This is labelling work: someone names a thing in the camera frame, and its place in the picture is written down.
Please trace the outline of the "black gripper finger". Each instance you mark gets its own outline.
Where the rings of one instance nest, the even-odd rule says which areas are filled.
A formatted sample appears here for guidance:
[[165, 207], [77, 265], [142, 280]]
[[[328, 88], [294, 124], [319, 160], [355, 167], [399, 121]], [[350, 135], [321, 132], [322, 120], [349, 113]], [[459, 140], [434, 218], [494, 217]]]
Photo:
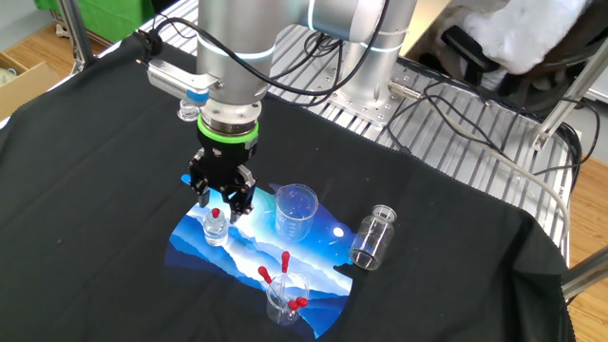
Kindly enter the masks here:
[[204, 154], [204, 148], [201, 147], [188, 163], [190, 187], [197, 194], [199, 207], [206, 207], [210, 198], [208, 179], [206, 179], [204, 170], [201, 166]]
[[253, 196], [257, 188], [257, 178], [244, 164], [237, 167], [236, 173], [220, 187], [224, 202], [230, 207], [230, 222], [236, 223], [243, 215], [253, 210]]

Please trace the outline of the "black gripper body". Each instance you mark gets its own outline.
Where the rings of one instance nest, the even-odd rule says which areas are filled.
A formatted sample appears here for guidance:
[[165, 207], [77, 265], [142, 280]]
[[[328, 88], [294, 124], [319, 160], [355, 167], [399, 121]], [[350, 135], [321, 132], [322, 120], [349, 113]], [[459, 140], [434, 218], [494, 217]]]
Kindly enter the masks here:
[[197, 131], [200, 147], [204, 148], [201, 162], [208, 187], [220, 190], [236, 173], [239, 165], [250, 160], [257, 151], [258, 134], [252, 131], [241, 136], [222, 136], [211, 131]]

